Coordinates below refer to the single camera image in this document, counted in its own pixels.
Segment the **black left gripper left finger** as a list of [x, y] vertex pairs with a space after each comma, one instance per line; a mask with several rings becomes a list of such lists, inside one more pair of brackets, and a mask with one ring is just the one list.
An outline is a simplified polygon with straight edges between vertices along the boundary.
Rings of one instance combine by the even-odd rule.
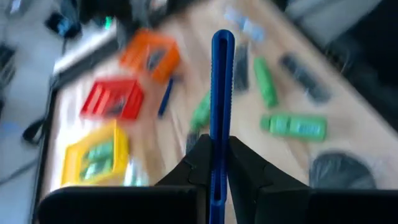
[[212, 140], [203, 134], [165, 177], [147, 187], [64, 187], [46, 196], [39, 223], [206, 224]]

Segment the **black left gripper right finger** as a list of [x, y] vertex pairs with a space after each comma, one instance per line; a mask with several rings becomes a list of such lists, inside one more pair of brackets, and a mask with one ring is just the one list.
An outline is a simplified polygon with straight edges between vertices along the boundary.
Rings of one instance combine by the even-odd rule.
[[238, 223], [397, 223], [395, 190], [317, 190], [293, 178], [236, 137], [228, 181]]

